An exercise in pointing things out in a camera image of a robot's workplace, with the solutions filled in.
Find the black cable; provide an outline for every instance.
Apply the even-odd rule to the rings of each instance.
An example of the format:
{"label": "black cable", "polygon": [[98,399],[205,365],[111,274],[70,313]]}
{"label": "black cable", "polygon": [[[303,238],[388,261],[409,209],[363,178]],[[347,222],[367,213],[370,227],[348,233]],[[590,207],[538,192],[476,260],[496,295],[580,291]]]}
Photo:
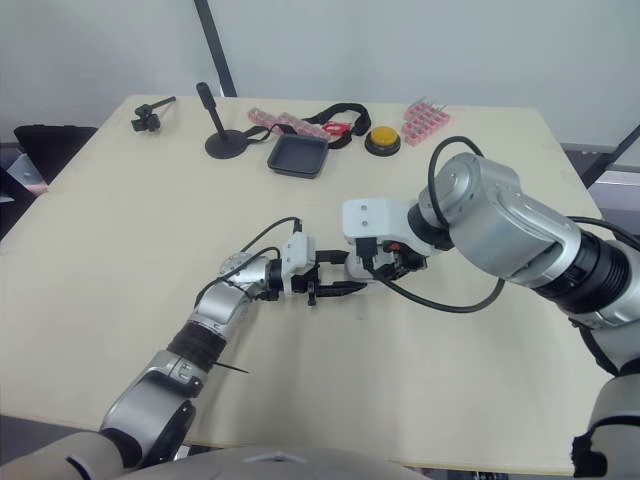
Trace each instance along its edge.
{"label": "black cable", "polygon": [[625,230],[618,225],[607,222],[606,220],[599,220],[597,218],[589,218],[589,217],[568,217],[569,220],[573,220],[576,223],[586,223],[589,225],[595,225],[597,227],[606,228],[607,230],[612,231],[613,233],[617,233],[620,237],[620,241],[626,243],[632,248],[636,250],[640,250],[640,240],[638,240],[631,232]]}
{"label": "black cable", "polygon": [[[447,221],[444,214],[442,213],[442,209],[440,208],[440,203],[438,202],[438,197],[436,196],[436,188],[435,188],[436,163],[438,161],[438,157],[440,156],[440,153],[442,153],[442,150],[444,150],[444,148],[447,145],[451,145],[452,143],[464,143],[476,155],[480,155],[481,157],[484,156],[482,154],[482,151],[478,148],[478,146],[475,143],[473,143],[467,137],[462,137],[462,136],[449,137],[443,140],[442,142],[440,142],[440,144],[435,148],[435,150],[431,154],[431,159],[429,160],[429,168],[427,170],[427,190],[429,192],[429,199],[431,200],[433,213],[435,214],[436,218],[440,222],[443,230],[449,229],[449,222]],[[496,285],[495,287],[493,287],[493,290],[491,291],[489,296],[474,305],[467,305],[464,307],[455,306],[455,305],[445,305],[443,303],[438,303],[432,300],[428,300],[426,298],[419,297],[418,295],[411,293],[408,290],[405,290],[399,285],[396,285],[391,280],[387,279],[384,275],[376,272],[372,266],[372,263],[365,262],[363,259],[363,265],[365,263],[369,263],[369,266],[365,265],[365,269],[371,274],[371,276],[375,280],[378,280],[383,285],[389,287],[394,292],[399,293],[403,297],[411,300],[412,302],[416,302],[422,306],[433,308],[435,310],[440,310],[443,312],[449,312],[449,313],[472,313],[488,307],[496,300],[496,298],[498,298],[505,284],[504,279],[499,278],[496,281]]]}
{"label": "black cable", "polygon": [[269,252],[269,251],[276,252],[276,254],[278,255],[278,258],[280,258],[280,250],[277,247],[265,247],[265,248],[263,248],[258,253],[256,253],[255,255],[252,255],[249,259],[247,259],[244,262],[242,262],[240,265],[238,265],[236,268],[234,268],[230,272],[225,273],[224,275],[221,275],[221,276],[219,276],[217,278],[214,278],[209,283],[207,283],[202,288],[202,290],[200,290],[200,292],[198,292],[198,295],[196,295],[196,301],[194,303],[194,308],[198,306],[198,304],[200,303],[200,300],[202,299],[202,296],[205,294],[205,292],[207,290],[209,290],[211,287],[213,287],[216,283],[223,282],[223,281],[228,280],[229,278],[233,277],[236,273],[238,273],[240,270],[245,268],[247,265],[249,265],[251,262],[253,262],[260,255],[262,255],[263,253]]}
{"label": "black cable", "polygon": [[399,293],[400,295],[411,300],[412,302],[416,302],[424,307],[429,307],[429,308],[433,308],[434,310],[440,310],[442,312],[448,312],[448,313],[473,313],[488,307],[496,300],[496,298],[498,298],[505,284],[505,281],[502,278],[499,278],[498,281],[496,282],[496,286],[493,288],[493,291],[489,294],[487,298],[485,298],[484,300],[474,305],[459,307],[454,305],[445,305],[443,303],[438,303],[432,300],[427,300],[426,298],[419,297],[418,295],[411,293],[408,290],[405,290],[404,288],[395,284],[391,280],[385,278],[384,275],[376,272],[375,269],[371,268],[371,269],[367,269],[367,271],[371,274],[371,276],[375,280],[378,280],[383,285],[389,287],[394,292]]}
{"label": "black cable", "polygon": [[444,214],[440,209],[440,203],[438,202],[438,197],[436,196],[436,163],[438,161],[438,157],[442,153],[442,150],[444,150],[444,148],[447,145],[451,145],[452,143],[464,143],[467,147],[471,149],[473,153],[475,153],[476,155],[480,155],[481,157],[484,157],[484,155],[482,155],[482,152],[480,151],[480,149],[475,143],[473,143],[467,137],[462,137],[462,136],[449,137],[443,140],[442,142],[440,142],[440,144],[436,147],[436,149],[431,154],[431,160],[429,160],[429,169],[427,170],[427,190],[429,192],[429,200],[431,200],[433,213],[436,215],[436,218],[438,219],[438,221],[442,225],[442,228],[444,229],[449,228],[449,222],[444,217]]}
{"label": "black cable", "polygon": [[293,231],[294,231],[294,233],[302,231],[302,220],[300,220],[298,217],[284,217],[284,218],[281,218],[280,220],[278,220],[277,222],[273,222],[271,225],[269,225],[267,228],[265,228],[262,232],[260,232],[258,235],[256,235],[256,237],[253,240],[251,240],[244,247],[242,247],[242,250],[240,250],[240,251],[241,252],[246,252],[258,240],[260,240],[262,237],[264,237],[267,233],[269,233],[271,230],[273,230],[278,225],[281,225],[281,224],[283,224],[285,222],[293,222]]}

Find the black button base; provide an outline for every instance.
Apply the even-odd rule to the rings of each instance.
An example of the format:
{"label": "black button base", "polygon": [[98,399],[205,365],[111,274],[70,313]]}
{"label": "black button base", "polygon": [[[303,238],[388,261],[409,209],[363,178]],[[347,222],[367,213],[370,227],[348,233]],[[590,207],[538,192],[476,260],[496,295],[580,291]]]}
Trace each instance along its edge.
{"label": "black button base", "polygon": [[389,145],[388,147],[381,147],[380,145],[376,145],[371,140],[371,132],[367,135],[367,138],[364,141],[364,148],[367,149],[367,152],[372,153],[374,155],[378,155],[379,157],[388,157],[389,155],[393,155],[398,150],[400,150],[400,136],[396,138],[396,141],[393,142],[393,145]]}

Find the wooden table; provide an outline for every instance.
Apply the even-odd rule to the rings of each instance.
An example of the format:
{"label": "wooden table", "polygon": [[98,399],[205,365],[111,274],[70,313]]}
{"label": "wooden table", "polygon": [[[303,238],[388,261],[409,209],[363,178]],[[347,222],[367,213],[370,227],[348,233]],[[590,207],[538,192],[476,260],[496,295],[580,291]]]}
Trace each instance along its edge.
{"label": "wooden table", "polygon": [[[208,157],[213,127],[195,97],[168,108],[160,132],[134,133],[134,108],[154,100],[128,98],[1,244],[6,415],[97,428],[227,256],[287,215],[303,218],[318,248],[346,248],[342,202],[415,198],[429,154],[448,136],[473,139],[560,212],[599,215],[532,109],[449,107],[451,122],[419,146],[375,157],[354,137],[305,180],[267,168],[274,139],[233,160]],[[225,125],[239,129],[254,106],[302,117],[328,105],[219,100]],[[400,128],[406,106],[367,107],[374,126]],[[289,231],[260,245],[281,245]],[[453,304],[484,297],[493,283],[455,251],[401,281]],[[571,439],[607,378],[553,304],[513,285],[490,308],[458,316],[386,290],[315,308],[303,296],[264,303],[223,361],[251,374],[212,373],[192,441],[338,447],[494,471],[569,472]]]}

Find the robotic arm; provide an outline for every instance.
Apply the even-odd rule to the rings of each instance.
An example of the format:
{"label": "robotic arm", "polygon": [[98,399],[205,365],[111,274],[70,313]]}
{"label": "robotic arm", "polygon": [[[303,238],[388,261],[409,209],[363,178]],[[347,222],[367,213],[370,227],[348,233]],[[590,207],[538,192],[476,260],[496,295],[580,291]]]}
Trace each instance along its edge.
{"label": "robotic arm", "polygon": [[[425,268],[426,257],[455,246],[483,271],[555,302],[579,327],[598,363],[615,375],[597,400],[589,431],[574,441],[576,477],[637,477],[640,253],[581,230],[526,196],[512,169],[480,155],[456,155],[430,180],[417,202],[346,202],[343,230],[355,253],[317,251],[298,225],[282,258],[261,255],[269,249],[230,257],[198,295],[182,330],[115,402],[99,434],[67,437],[3,473],[107,479],[170,460],[193,420],[190,400],[256,300],[306,293],[314,305],[318,297],[364,293],[377,283],[395,286],[393,280]],[[347,280],[322,285],[323,262],[344,264]]]}
{"label": "robotic arm", "polygon": [[[615,375],[598,397],[589,431],[574,441],[575,476],[637,478],[640,252],[581,230],[522,193],[512,169],[479,155],[449,160],[435,192],[435,208],[428,188],[413,204],[360,199],[344,205],[343,229],[363,269],[385,281],[372,261],[377,251],[394,239],[418,250],[417,237],[441,251],[455,245],[481,270],[555,302],[580,329],[598,364]],[[394,229],[401,234],[394,237]],[[435,253],[422,248],[421,253]]]}

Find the black chair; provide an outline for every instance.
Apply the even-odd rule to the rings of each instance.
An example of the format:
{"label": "black chair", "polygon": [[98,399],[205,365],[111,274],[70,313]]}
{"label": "black chair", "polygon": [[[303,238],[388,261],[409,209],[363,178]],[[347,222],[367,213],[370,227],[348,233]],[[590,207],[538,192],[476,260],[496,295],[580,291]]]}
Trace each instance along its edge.
{"label": "black chair", "polygon": [[0,203],[0,239],[2,239],[22,214],[27,211],[27,208],[36,197],[23,187],[20,182],[1,169],[0,195],[13,199],[12,201],[2,201]]}
{"label": "black chair", "polygon": [[24,125],[13,133],[44,181],[51,183],[96,130],[94,127]]}

